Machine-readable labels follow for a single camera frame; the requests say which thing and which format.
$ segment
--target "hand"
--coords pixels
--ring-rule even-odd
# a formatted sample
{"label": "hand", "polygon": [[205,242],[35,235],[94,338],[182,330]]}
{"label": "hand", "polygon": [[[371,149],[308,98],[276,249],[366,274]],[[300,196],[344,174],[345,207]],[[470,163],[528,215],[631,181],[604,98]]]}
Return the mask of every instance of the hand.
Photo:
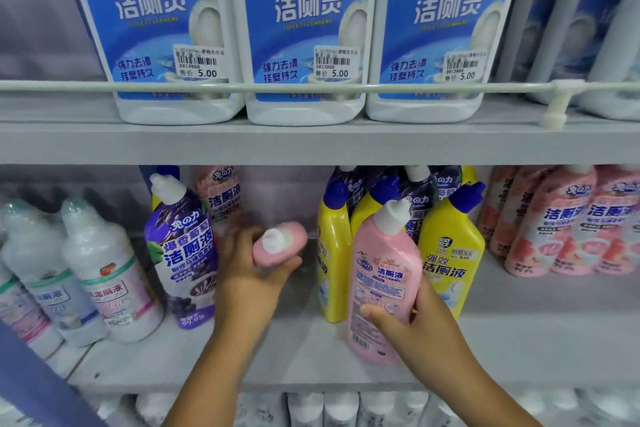
{"label": "hand", "polygon": [[270,270],[255,267],[253,242],[261,234],[261,227],[251,227],[225,238],[218,266],[214,334],[232,330],[245,342],[257,342],[273,317],[282,287],[302,263],[294,257]]}
{"label": "hand", "polygon": [[451,311],[425,275],[416,309],[410,326],[404,326],[382,307],[364,304],[360,312],[384,334],[416,378],[443,397],[481,367]]}

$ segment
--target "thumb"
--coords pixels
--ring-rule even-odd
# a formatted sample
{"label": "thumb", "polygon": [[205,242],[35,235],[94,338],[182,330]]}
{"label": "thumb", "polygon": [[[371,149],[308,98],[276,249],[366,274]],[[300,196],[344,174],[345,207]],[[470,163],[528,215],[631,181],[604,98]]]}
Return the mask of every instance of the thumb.
{"label": "thumb", "polygon": [[295,269],[300,267],[300,264],[302,264],[302,259],[300,257],[293,257],[283,264],[278,265],[271,271],[271,274],[269,274],[269,282],[277,287],[284,287],[289,276]]}
{"label": "thumb", "polygon": [[396,351],[401,348],[409,331],[408,327],[404,326],[383,307],[363,304],[360,306],[360,313],[384,334]]}

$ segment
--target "price tag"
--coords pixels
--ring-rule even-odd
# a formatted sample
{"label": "price tag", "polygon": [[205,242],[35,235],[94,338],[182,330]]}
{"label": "price tag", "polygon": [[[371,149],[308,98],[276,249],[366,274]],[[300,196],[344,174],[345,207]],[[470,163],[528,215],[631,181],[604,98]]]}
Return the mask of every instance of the price tag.
{"label": "price tag", "polygon": [[450,51],[444,56],[444,83],[482,81],[489,51]]}
{"label": "price tag", "polygon": [[360,48],[316,46],[314,76],[321,80],[349,80],[360,73]]}
{"label": "price tag", "polygon": [[173,45],[175,72],[180,78],[227,79],[227,59],[224,48]]}

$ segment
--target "child's hand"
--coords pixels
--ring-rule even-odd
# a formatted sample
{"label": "child's hand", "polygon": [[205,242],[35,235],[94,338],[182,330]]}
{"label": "child's hand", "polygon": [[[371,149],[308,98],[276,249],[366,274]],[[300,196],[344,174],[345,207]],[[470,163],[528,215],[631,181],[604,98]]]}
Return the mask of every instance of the child's hand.
{"label": "child's hand", "polygon": [[233,330],[244,341],[257,342],[278,305],[278,298],[300,257],[271,270],[253,265],[253,242],[262,228],[251,227],[228,234],[223,243],[216,285],[215,334]]}
{"label": "child's hand", "polygon": [[365,304],[360,312],[384,334],[416,378],[442,396],[445,389],[464,381],[479,365],[449,308],[424,275],[416,309],[410,326],[382,307]]}

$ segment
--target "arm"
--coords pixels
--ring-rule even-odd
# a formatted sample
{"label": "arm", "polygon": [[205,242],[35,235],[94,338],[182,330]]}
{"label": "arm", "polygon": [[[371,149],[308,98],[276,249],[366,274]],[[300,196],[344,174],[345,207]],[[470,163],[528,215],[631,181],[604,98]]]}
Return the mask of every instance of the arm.
{"label": "arm", "polygon": [[268,275],[253,266],[252,247],[260,228],[228,236],[220,254],[216,325],[163,427],[227,427],[253,349],[269,324],[287,278],[300,257]]}
{"label": "arm", "polygon": [[415,377],[470,427],[541,427],[480,366],[426,276],[416,309],[411,326],[402,325],[381,307],[363,305],[360,311],[384,334]]}

